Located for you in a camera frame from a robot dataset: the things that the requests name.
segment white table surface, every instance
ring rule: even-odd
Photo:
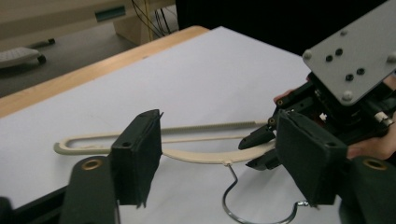
[[[225,28],[212,30],[0,119],[0,195],[16,208],[67,185],[73,165],[88,157],[52,150],[68,136],[122,131],[156,108],[164,112],[163,127],[267,119],[274,96],[303,84],[308,73],[297,55]],[[171,147],[219,152],[237,150],[238,143]],[[279,221],[304,199],[283,167],[259,172],[240,162],[233,168],[239,184],[227,202],[244,219]],[[121,223],[234,223],[221,206],[232,183],[222,165],[163,156],[148,207],[122,206]],[[292,223],[340,223],[338,204],[300,208]]]

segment wooden table edge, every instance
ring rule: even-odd
[[[201,26],[192,26],[145,45],[124,51],[98,63],[87,65],[63,76],[0,98],[0,118],[116,71],[126,65],[136,63],[150,55],[172,48],[208,31],[208,29]]]

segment metal mounting plate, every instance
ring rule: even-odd
[[[389,0],[303,54],[342,105],[354,105],[396,69],[396,1]]]

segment gray carpet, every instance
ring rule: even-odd
[[[175,7],[164,10],[171,31],[178,28],[175,12]],[[70,35],[56,37],[53,45],[43,41],[28,47],[39,50],[45,55],[47,62],[39,64],[37,60],[33,60],[0,69],[0,97],[99,62],[132,49],[136,47],[136,44],[117,35],[113,24],[107,23]]]

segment metal grommet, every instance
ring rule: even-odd
[[[101,165],[102,165],[102,161],[101,160],[90,160],[90,161],[84,162],[81,165],[81,168],[83,170],[94,170],[94,169],[98,168]]]
[[[388,169],[388,166],[384,164],[384,162],[375,160],[375,159],[365,159],[363,164],[379,171],[384,171]]]

